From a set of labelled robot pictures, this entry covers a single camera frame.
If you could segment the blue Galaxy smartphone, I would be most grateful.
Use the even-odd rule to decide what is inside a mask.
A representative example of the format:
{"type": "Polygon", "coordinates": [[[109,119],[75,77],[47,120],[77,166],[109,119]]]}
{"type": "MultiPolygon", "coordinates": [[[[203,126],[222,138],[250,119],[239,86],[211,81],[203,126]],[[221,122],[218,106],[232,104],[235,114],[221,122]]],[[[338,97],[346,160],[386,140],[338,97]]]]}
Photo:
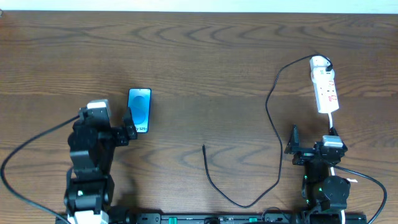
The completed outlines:
{"type": "Polygon", "coordinates": [[[150,88],[131,88],[127,105],[131,109],[132,119],[138,133],[149,131],[150,103],[152,90],[150,88]]]}

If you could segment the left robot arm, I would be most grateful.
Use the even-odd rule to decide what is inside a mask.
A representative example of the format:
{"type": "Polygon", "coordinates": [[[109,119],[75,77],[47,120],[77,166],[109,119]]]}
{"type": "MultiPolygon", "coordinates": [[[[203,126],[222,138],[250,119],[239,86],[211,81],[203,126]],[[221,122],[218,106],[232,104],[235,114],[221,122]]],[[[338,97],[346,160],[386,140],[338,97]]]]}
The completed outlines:
{"type": "Polygon", "coordinates": [[[112,127],[106,108],[81,108],[68,137],[73,169],[67,173],[64,204],[69,223],[135,223],[128,208],[112,206],[114,150],[137,139],[128,108],[123,125],[112,127]]]}

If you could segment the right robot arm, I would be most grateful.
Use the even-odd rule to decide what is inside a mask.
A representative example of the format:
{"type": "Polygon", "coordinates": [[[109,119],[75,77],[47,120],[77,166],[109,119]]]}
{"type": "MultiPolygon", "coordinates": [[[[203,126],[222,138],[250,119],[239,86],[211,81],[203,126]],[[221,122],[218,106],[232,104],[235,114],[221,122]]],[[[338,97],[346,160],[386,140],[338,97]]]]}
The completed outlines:
{"type": "Polygon", "coordinates": [[[307,217],[316,213],[339,215],[347,208],[351,184],[345,178],[330,173],[332,166],[341,162],[347,150],[335,128],[331,128],[313,147],[302,147],[298,127],[292,126],[284,152],[293,155],[294,165],[304,166],[302,197],[310,209],[307,217]]]}

